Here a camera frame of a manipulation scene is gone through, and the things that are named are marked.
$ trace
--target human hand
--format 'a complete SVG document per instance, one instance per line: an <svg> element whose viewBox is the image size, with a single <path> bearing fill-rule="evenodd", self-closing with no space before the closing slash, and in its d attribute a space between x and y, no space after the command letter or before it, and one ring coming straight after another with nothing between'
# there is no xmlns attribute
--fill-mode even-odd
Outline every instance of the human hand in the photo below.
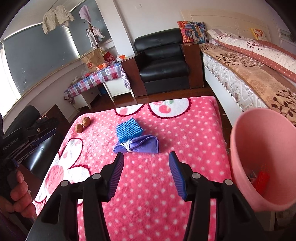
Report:
<svg viewBox="0 0 296 241"><path fill-rule="evenodd" d="M32 203L31 195L28 193L28 185L20 171L17 171L16 179L19 184L10 192L10 196L15 203L12 205L0 196L0 210L8 213L16 211L25 218L31 218L35 215L36 208Z"/></svg>

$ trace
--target armchair cushion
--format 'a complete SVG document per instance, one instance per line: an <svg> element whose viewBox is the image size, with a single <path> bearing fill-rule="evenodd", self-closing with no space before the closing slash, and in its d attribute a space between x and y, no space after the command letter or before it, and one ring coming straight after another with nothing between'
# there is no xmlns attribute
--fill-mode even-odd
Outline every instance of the armchair cushion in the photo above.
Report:
<svg viewBox="0 0 296 241"><path fill-rule="evenodd" d="M168 79L174 77L188 76L189 68L182 57L171 57L149 62L140 70L140 76L144 83Z"/></svg>
<svg viewBox="0 0 296 241"><path fill-rule="evenodd" d="M182 49L179 43L146 49L144 53L148 61L154 61L171 57L183 58Z"/></svg>

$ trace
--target black chair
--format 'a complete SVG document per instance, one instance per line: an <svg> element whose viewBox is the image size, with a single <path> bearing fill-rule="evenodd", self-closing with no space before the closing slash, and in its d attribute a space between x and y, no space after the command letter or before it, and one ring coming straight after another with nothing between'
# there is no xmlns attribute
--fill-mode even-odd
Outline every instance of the black chair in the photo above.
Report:
<svg viewBox="0 0 296 241"><path fill-rule="evenodd" d="M7 137L21 127L25 129L31 127L39 118L40 113L34 106L26 106L11 123L4 137ZM36 149L22 161L22 165L43 181L62 142L63 136L57 132L37 146Z"/></svg>
<svg viewBox="0 0 296 241"><path fill-rule="evenodd" d="M147 94L189 89L189 68L184 59L179 28L135 40L135 60Z"/></svg>

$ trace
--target wall outlet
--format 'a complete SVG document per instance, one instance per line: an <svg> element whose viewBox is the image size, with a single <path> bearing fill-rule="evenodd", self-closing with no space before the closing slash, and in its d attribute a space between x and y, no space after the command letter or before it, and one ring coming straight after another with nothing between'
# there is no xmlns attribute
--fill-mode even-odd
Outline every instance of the wall outlet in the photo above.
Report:
<svg viewBox="0 0 296 241"><path fill-rule="evenodd" d="M135 8L136 9L139 9L139 8L141 8L142 7L142 5L139 3L139 4L137 4L137 5L135 5Z"/></svg>

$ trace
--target purple cloth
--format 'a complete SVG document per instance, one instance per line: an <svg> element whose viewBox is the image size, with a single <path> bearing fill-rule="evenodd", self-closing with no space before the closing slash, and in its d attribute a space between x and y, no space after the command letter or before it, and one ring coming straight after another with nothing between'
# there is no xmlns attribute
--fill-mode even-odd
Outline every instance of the purple cloth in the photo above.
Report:
<svg viewBox="0 0 296 241"><path fill-rule="evenodd" d="M81 19L85 19L86 21L88 21L89 23L91 23L91 16L89 14L89 9L87 8L86 5L84 5L80 9L79 14L80 14Z"/></svg>
<svg viewBox="0 0 296 241"><path fill-rule="evenodd" d="M125 143L117 142L113 148L114 153L122 152L158 153L158 139L153 135L135 137Z"/></svg>

